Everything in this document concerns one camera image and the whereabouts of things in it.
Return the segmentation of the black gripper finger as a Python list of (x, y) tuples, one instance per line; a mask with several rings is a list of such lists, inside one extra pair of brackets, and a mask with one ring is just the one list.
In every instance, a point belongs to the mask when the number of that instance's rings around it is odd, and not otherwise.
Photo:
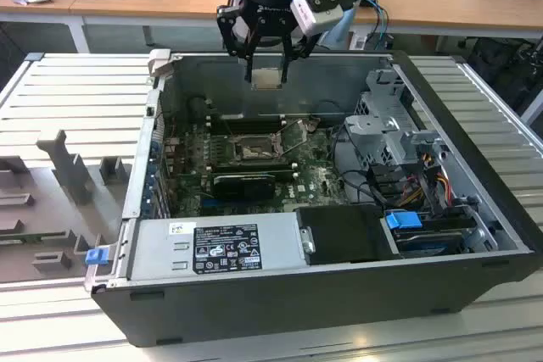
[(315, 45), (317, 44), (317, 35), (303, 36), (298, 42), (293, 44), (290, 34), (282, 38), (283, 56), (281, 63), (281, 82), (286, 83), (288, 80), (289, 65), (299, 59), (310, 56)]
[[(241, 19), (248, 28), (242, 42), (234, 33), (234, 26), (238, 19)], [(244, 79), (250, 83), (252, 81), (253, 57), (260, 41), (260, 22), (256, 4), (240, 3), (231, 7), (221, 5), (217, 8), (216, 21), (228, 54), (246, 62)]]

